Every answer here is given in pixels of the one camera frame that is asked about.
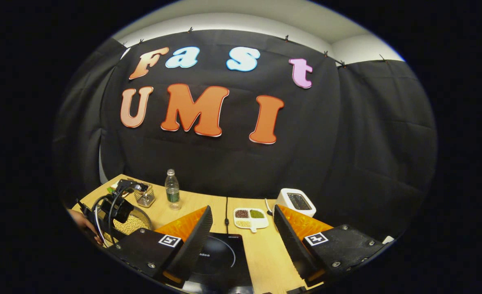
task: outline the plastic water bottle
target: plastic water bottle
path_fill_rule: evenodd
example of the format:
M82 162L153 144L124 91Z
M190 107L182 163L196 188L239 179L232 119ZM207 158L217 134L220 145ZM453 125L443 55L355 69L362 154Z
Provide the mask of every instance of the plastic water bottle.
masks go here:
M167 171L167 179L165 179L165 190L167 191L167 199L170 202L172 210L179 210L181 203L179 202L179 183L177 182L176 173L173 169Z

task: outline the ceiling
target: ceiling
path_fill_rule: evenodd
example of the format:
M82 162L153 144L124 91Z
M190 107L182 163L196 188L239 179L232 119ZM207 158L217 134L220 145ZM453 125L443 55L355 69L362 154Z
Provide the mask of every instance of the ceiling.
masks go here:
M116 33L122 39L168 19L199 13L241 13L294 26L327 43L370 33L338 13L307 0L181 0L161 7Z

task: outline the black fabric backdrop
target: black fabric backdrop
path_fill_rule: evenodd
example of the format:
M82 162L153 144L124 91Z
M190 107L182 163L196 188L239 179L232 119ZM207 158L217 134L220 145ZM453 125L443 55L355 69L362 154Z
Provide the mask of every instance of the black fabric backdrop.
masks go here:
M198 63L188 69L166 68L172 53L187 46L200 48ZM140 55L163 47L170 48L168 54L144 77L129 80ZM235 47L260 51L256 69L226 67ZM62 132L55 142L56 157L63 161L56 169L71 186L83 183L78 195L65 194L67 203L98 186L100 138L109 179L124 173L163 185L166 170L175 169L183 190L205 194L275 198L281 188L298 188L316 205L317 219L330 225L349 223L378 239L403 232L429 187L437 154L435 124L428 98L404 62L337 68L332 58L303 45L231 30L148 40L131 47L121 61L121 45L107 43L103 48L112 53L100 59L100 78L93 78L94 71L85 76L79 71L76 79L99 90L68 91L65 104L75 106L60 111L63 127L58 127ZM313 68L307 74L310 89L293 83L290 58L304 58ZM208 86L230 90L222 104L220 137L195 134L197 122L188 132L161 130L167 87L177 83L190 87L194 101ZM122 92L144 86L154 88L145 119L138 128L127 128L120 120ZM278 112L273 145L248 139L257 122L259 95L285 104ZM132 116L138 101L136 93Z

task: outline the white toaster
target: white toaster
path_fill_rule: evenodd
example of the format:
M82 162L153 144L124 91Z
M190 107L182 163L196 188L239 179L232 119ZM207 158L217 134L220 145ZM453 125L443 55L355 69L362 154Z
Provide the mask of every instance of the white toaster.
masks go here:
M281 192L279 193L275 204L288 207L295 210L296 212L301 212L301 214L310 216L311 218L315 214L315 206L301 190L290 188L281 189Z

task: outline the white wall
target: white wall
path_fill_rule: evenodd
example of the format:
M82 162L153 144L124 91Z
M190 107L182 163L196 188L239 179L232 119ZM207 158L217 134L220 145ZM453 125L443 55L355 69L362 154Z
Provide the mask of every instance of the white wall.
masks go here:
M125 46L130 47L139 43L140 39L146 41L173 33L185 32L190 27L193 30L224 29L258 32L283 39L288 35L290 41L310 47L321 53L328 51L328 56L334 58L331 45L319 37L282 22L238 13L202 13L173 18L133 32L118 39L118 41L120 43L126 41Z
M346 65L368 60L385 59L405 61L388 44L374 35L362 35L344 39L332 44L335 59Z

